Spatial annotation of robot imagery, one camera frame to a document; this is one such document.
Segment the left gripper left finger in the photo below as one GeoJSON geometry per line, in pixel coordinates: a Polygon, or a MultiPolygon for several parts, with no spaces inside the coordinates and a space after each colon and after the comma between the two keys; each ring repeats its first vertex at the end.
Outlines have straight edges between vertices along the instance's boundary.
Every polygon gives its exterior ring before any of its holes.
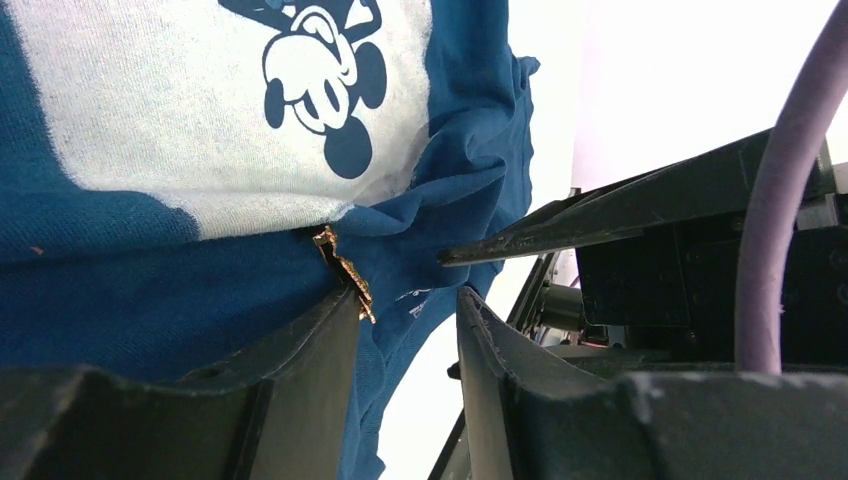
{"type": "Polygon", "coordinates": [[[171,384],[76,366],[1,374],[5,479],[333,479],[356,359],[352,288],[171,384]]]}

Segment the gold maple leaf brooch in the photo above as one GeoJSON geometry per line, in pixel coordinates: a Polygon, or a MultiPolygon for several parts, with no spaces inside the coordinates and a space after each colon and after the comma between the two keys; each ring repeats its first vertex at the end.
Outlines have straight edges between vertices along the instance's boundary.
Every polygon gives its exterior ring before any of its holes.
{"type": "Polygon", "coordinates": [[[320,228],[313,236],[314,245],[320,250],[325,263],[346,285],[356,290],[360,304],[359,320],[376,323],[373,297],[368,282],[360,275],[355,264],[338,253],[338,236],[330,225],[320,228]]]}

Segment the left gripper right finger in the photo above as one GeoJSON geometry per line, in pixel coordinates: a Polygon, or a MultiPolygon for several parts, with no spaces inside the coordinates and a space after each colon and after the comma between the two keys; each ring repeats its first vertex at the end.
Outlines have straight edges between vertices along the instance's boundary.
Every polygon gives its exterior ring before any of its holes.
{"type": "Polygon", "coordinates": [[[457,299],[475,479],[843,479],[841,375],[592,375],[457,299]]]}

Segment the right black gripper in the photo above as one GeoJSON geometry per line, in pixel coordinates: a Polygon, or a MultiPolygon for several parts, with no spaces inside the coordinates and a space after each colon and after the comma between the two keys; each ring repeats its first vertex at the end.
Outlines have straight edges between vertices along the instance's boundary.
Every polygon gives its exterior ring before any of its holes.
{"type": "MultiPolygon", "coordinates": [[[[572,248],[589,324],[622,328],[637,348],[729,361],[742,228],[770,134],[550,202],[438,259],[463,266],[572,248]]],[[[827,160],[817,160],[805,199],[783,287],[782,356],[842,366],[847,224],[827,160]]]]}

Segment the blue cartoon print t-shirt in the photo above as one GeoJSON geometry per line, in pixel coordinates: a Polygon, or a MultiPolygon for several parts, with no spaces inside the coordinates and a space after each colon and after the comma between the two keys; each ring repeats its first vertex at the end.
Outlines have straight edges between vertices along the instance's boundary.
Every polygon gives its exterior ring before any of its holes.
{"type": "Polygon", "coordinates": [[[338,468],[460,289],[437,256],[531,203],[505,1],[5,1],[1,362],[177,379],[369,285],[338,468]]]}

